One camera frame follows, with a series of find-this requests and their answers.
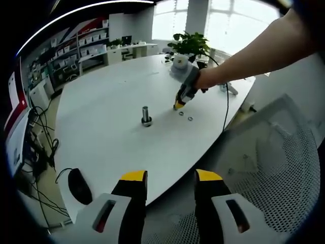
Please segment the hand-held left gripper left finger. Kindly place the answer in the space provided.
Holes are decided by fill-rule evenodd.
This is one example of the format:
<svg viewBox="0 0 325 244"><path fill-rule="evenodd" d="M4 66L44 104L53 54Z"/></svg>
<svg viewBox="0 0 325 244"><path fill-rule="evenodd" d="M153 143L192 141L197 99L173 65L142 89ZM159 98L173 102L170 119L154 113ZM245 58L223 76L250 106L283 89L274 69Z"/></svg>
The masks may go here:
<svg viewBox="0 0 325 244"><path fill-rule="evenodd" d="M146 170L124 174L113 191L85 206L74 225L75 243L141 243L147 200Z"/></svg>

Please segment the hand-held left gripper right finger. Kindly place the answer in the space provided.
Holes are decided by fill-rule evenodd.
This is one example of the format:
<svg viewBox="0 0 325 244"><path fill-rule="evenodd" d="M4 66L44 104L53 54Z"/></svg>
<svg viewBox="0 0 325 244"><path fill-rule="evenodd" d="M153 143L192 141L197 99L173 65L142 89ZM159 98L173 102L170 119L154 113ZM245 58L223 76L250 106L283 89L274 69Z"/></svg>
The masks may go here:
<svg viewBox="0 0 325 244"><path fill-rule="evenodd" d="M212 171L195 171L200 243L263 243L264 217L240 194L232 194L223 178Z"/></svg>

